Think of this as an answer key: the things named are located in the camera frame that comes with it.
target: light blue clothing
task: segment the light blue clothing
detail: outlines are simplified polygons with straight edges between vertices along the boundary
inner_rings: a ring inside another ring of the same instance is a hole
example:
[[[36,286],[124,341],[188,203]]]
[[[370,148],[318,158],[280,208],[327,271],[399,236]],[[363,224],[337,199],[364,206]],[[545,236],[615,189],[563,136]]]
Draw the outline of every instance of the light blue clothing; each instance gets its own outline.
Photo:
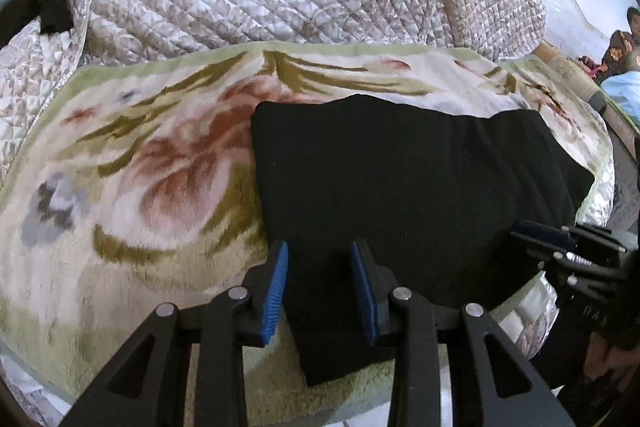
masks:
[[[640,128],[640,71],[610,76],[600,87]]]

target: folded black shirt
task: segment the folded black shirt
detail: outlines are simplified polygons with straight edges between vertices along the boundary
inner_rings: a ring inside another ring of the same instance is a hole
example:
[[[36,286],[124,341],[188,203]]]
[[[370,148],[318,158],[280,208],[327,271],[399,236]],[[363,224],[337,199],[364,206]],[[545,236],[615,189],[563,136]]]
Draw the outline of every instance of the folded black shirt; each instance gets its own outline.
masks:
[[[532,110],[263,102],[252,135],[269,242],[289,243],[284,309],[308,385],[393,355],[364,341],[352,240],[436,304],[491,309],[536,272],[500,247],[514,222],[573,224],[594,181]]]

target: floral blanket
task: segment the floral blanket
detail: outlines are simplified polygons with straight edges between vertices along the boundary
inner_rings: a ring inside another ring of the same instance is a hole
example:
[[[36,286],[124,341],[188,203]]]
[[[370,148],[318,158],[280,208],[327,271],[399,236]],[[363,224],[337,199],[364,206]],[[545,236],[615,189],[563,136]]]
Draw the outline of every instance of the floral blanket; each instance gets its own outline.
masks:
[[[604,124],[536,58],[496,66],[465,49],[260,42],[83,68],[39,115],[0,192],[0,340],[77,396],[158,303],[206,302],[265,259],[256,105],[356,92],[450,114],[539,111],[595,176],[577,217],[608,217]],[[252,425],[322,425],[388,399],[388,363],[306,388],[284,318],[267,349],[244,355]]]

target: brown floral clothing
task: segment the brown floral clothing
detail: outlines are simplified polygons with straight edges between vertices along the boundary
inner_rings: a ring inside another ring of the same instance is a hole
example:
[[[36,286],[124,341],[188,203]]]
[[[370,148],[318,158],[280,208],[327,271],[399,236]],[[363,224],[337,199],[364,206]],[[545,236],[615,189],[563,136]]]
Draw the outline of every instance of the brown floral clothing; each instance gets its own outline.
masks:
[[[610,76],[640,71],[640,49],[631,33],[617,30],[609,39],[609,48],[602,57],[602,67],[596,74],[595,82],[600,85]]]

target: metal screw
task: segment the metal screw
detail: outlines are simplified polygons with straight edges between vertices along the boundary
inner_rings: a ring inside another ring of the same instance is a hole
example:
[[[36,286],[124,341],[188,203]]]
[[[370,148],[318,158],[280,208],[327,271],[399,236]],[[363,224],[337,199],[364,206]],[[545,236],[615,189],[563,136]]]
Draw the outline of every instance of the metal screw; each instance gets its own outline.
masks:
[[[411,290],[404,286],[398,286],[398,288],[394,288],[393,295],[399,301],[408,301],[411,298]]]
[[[234,286],[229,290],[229,297],[231,297],[234,301],[241,301],[247,295],[249,295],[249,290],[242,286]]]
[[[171,302],[163,302],[156,308],[156,315],[158,317],[171,317],[174,314],[175,306]]]
[[[480,304],[469,302],[469,304],[465,306],[465,312],[467,315],[471,315],[472,317],[481,317],[484,310]]]

